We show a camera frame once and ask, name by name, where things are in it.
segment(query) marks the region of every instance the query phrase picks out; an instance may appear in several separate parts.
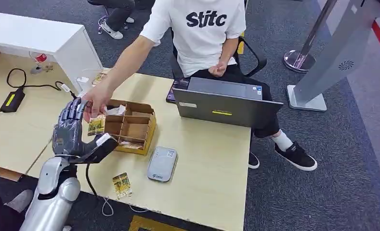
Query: gray laptop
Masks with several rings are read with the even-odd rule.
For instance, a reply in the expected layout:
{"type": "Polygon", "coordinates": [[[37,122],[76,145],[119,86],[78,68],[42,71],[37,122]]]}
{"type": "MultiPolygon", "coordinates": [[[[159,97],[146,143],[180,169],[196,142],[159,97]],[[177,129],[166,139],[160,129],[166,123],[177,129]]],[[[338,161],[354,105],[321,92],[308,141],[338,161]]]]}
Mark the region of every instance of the gray laptop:
{"type": "Polygon", "coordinates": [[[187,90],[173,88],[182,117],[263,128],[283,103],[262,100],[262,87],[192,77],[187,90]]]}

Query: carpet floor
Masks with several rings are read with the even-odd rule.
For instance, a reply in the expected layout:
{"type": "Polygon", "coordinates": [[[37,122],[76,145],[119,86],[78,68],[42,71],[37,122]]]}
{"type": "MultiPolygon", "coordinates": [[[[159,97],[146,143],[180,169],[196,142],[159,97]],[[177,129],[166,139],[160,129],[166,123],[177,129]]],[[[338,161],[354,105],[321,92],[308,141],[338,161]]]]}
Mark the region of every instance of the carpet floor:
{"type": "MultiPolygon", "coordinates": [[[[254,139],[251,150],[261,166],[249,170],[246,231],[380,231],[380,167],[347,79],[324,93],[328,105],[324,113],[287,106],[286,86],[296,84],[303,75],[284,67],[283,54],[302,46],[319,11],[316,0],[255,0],[248,6],[245,37],[268,58],[266,68],[253,78],[266,82],[274,100],[286,105],[278,113],[282,130],[319,166],[313,172],[300,171],[274,152],[271,140],[254,139]]],[[[0,12],[85,25],[106,67],[112,67],[121,51],[138,36],[150,14],[148,9],[135,11],[136,23],[122,31],[123,40],[114,40],[97,34],[103,8],[83,0],[0,0],[0,12]]],[[[329,31],[323,28],[311,53],[319,55],[329,39],[329,31]]],[[[171,70],[165,65],[171,52],[171,37],[166,33],[139,72],[171,78],[171,70]]],[[[254,65],[250,52],[242,55],[241,63],[244,67],[254,65]]],[[[9,200],[22,189],[34,189],[36,182],[29,177],[20,183],[0,178],[0,194],[9,200]]],[[[83,203],[75,204],[69,218],[77,230],[128,230],[133,212],[127,205],[112,201],[115,215],[106,218],[99,207],[93,210],[92,195],[82,193],[79,200],[83,203]]],[[[187,230],[212,230],[152,212],[141,216],[187,230]]]]}

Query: person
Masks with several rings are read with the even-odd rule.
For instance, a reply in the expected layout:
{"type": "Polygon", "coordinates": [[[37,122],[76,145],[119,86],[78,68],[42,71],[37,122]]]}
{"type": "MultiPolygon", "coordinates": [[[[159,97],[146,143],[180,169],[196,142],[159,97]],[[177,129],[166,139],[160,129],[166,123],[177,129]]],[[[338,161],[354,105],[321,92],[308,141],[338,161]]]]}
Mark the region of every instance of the person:
{"type": "Polygon", "coordinates": [[[33,192],[24,190],[12,201],[3,203],[0,198],[0,231],[18,231],[24,221],[21,213],[31,203],[33,192]]]}
{"type": "Polygon", "coordinates": [[[123,38],[123,34],[119,30],[122,29],[125,22],[134,23],[134,19],[130,17],[135,8],[134,0],[89,0],[89,3],[115,8],[107,20],[100,24],[102,30],[114,39],[123,38]]]}
{"type": "MultiPolygon", "coordinates": [[[[103,111],[113,91],[141,67],[170,27],[177,62],[185,77],[262,86],[262,98],[272,100],[269,86],[243,77],[233,58],[238,38],[246,29],[243,0],[156,0],[139,37],[123,51],[108,77],[84,95],[85,100],[92,102],[85,110],[85,120],[103,111]]],[[[269,136],[275,142],[275,151],[295,167],[305,171],[316,169],[315,159],[287,137],[276,117],[265,127],[254,128],[253,134],[258,138],[269,136]]],[[[251,159],[249,167],[257,168],[258,158],[256,164],[251,159]]]]}

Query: desk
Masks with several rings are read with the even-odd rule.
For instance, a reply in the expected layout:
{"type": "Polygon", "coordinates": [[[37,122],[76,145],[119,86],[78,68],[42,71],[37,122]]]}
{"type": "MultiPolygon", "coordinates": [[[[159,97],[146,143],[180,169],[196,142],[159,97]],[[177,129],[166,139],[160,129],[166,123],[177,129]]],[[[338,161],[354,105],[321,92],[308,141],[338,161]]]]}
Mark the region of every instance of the desk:
{"type": "MultiPolygon", "coordinates": [[[[220,230],[242,231],[250,129],[181,118],[177,106],[165,101],[171,84],[171,79],[135,74],[112,98],[154,108],[157,128],[152,146],[173,148],[178,153],[172,179],[160,183],[147,178],[150,154],[112,152],[101,163],[91,165],[91,182],[99,195],[116,200],[112,178],[127,172],[133,194],[121,202],[220,230]]],[[[52,156],[52,149],[47,148],[28,175],[39,177],[43,163],[52,156]]],[[[78,178],[82,190],[90,192],[84,165],[78,167],[78,178]]]]}
{"type": "MultiPolygon", "coordinates": [[[[29,73],[35,63],[30,58],[0,54],[0,107],[10,91],[6,83],[8,72],[17,67],[29,73]]],[[[24,81],[21,71],[11,74],[10,83],[19,86],[24,81]]],[[[27,84],[72,84],[62,69],[54,64],[54,71],[38,75],[27,74],[27,84]]],[[[58,113],[72,97],[52,88],[25,88],[26,96],[16,113],[0,113],[0,168],[26,174],[52,136],[58,113]]]]}
{"type": "Polygon", "coordinates": [[[57,62],[78,91],[83,70],[103,68],[83,25],[0,13],[0,52],[29,57],[28,51],[57,62]]]}

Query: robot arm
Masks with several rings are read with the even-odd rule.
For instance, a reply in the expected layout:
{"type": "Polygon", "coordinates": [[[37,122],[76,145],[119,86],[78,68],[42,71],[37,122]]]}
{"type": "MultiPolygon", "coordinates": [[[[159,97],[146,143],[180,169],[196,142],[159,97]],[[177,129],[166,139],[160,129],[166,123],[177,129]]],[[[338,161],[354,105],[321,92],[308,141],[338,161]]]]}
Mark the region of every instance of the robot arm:
{"type": "Polygon", "coordinates": [[[42,166],[31,205],[20,231],[61,231],[80,192],[76,164],[99,163],[117,146],[108,133],[82,142],[82,118],[87,101],[69,102],[52,134],[55,157],[42,166]]]}

